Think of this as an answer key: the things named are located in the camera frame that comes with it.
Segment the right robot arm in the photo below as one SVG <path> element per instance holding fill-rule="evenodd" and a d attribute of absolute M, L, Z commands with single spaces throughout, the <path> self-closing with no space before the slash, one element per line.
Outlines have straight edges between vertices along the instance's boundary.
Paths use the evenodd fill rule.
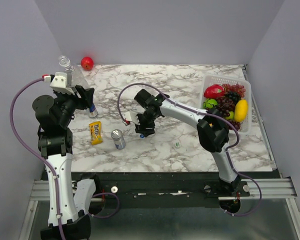
<path fill-rule="evenodd" d="M 151 95 L 140 90 L 134 100 L 144 109 L 136 115 L 135 132 L 148 137 L 155 133 L 155 120 L 158 117 L 171 117 L 195 128 L 200 145 L 214 158 L 219 172 L 220 191 L 231 196 L 238 190 L 241 180 L 228 152 L 229 127 L 220 112 L 196 109 L 185 104 L 173 102 L 166 94 Z"/>

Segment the clear unlabeled plastic bottle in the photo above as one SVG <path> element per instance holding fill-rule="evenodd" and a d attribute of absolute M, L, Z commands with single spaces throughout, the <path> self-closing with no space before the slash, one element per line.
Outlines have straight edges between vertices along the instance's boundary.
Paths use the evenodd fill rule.
<path fill-rule="evenodd" d="M 82 86 L 84 89 L 90 87 L 78 65 L 72 64 L 65 55 L 59 56 L 58 61 L 59 65 L 64 68 L 64 72 L 71 76 L 71 87 Z"/>

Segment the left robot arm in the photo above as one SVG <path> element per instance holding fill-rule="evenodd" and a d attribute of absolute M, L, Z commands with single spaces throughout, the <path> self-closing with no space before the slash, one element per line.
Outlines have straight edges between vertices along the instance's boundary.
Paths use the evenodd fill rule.
<path fill-rule="evenodd" d="M 73 134 L 69 129 L 75 110 L 92 106 L 94 89 L 75 87 L 74 94 L 57 93 L 37 97 L 32 108 L 39 122 L 38 149 L 46 167 L 49 186 L 48 227 L 43 240 L 84 240 L 91 235 L 90 218 L 75 206 L 71 165 Z"/>

